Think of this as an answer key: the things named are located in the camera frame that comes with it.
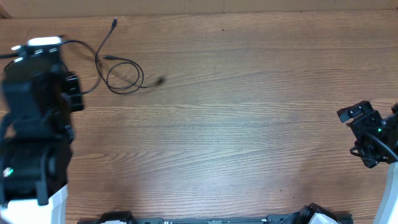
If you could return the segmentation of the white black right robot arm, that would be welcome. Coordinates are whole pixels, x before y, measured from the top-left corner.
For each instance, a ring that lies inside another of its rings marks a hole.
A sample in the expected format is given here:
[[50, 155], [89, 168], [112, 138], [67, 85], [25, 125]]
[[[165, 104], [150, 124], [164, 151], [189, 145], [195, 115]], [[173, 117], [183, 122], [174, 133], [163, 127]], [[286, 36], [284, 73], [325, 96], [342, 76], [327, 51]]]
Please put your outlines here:
[[361, 101], [336, 113], [353, 132], [356, 141], [350, 154], [361, 158], [372, 169], [380, 163], [389, 165], [387, 180], [374, 223], [397, 223], [397, 105], [392, 114], [382, 118], [369, 101]]

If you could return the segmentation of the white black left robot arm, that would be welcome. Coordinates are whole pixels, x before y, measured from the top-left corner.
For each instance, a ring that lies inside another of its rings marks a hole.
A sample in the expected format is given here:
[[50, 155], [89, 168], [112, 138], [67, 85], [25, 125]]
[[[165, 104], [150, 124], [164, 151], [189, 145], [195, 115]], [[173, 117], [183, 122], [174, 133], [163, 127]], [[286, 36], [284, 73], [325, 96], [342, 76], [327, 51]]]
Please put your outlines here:
[[4, 70], [9, 112], [1, 120], [1, 223], [65, 223], [67, 169], [78, 78], [60, 59], [31, 57]]

